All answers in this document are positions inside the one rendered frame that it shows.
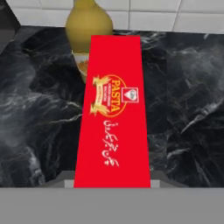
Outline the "red pasta box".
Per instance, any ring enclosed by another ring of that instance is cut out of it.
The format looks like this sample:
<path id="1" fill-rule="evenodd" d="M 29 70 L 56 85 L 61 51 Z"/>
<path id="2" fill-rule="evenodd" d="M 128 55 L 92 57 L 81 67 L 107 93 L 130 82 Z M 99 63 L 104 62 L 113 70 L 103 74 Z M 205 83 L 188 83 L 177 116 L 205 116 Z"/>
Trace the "red pasta box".
<path id="1" fill-rule="evenodd" d="M 73 186 L 151 186 L 138 36 L 91 39 Z"/>

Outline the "yellow-green bottle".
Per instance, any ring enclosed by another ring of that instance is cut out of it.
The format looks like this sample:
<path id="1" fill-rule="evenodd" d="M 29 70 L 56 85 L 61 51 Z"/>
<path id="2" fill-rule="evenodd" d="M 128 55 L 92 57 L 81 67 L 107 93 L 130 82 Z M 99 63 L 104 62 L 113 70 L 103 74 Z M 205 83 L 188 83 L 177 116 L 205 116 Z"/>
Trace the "yellow-green bottle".
<path id="1" fill-rule="evenodd" d="M 88 75 L 88 61 L 93 35 L 112 35 L 113 22 L 95 0 L 73 0 L 66 20 L 66 36 L 83 81 Z"/>

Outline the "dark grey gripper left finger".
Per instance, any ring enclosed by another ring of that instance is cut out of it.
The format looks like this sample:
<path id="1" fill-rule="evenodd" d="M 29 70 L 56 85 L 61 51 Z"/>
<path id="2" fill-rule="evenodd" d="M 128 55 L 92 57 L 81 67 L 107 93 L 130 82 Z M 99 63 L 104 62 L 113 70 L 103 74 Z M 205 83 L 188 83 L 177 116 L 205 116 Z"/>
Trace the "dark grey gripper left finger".
<path id="1" fill-rule="evenodd" d="M 67 180 L 74 181 L 74 171 L 62 171 L 57 178 L 43 184 L 43 187 L 64 188 Z"/>

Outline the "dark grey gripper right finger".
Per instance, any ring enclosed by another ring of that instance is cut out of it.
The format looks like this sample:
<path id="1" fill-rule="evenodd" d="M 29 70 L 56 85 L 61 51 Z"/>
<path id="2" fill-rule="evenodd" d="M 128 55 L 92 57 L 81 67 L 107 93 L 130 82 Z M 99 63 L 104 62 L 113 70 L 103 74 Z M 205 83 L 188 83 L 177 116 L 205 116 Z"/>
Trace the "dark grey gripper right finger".
<path id="1" fill-rule="evenodd" d="M 185 185 L 180 184 L 179 182 L 168 179 L 162 171 L 151 171 L 150 183 L 152 188 L 186 187 Z"/>

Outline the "dark appliance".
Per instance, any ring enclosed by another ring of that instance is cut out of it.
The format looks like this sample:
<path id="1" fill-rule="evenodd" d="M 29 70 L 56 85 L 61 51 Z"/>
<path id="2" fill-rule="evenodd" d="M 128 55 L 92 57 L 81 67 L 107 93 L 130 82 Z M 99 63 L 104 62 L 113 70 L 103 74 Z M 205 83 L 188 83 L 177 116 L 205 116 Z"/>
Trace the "dark appliance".
<path id="1" fill-rule="evenodd" d="M 13 39 L 20 27 L 18 19 L 6 0 L 0 0 L 0 54 Z"/>

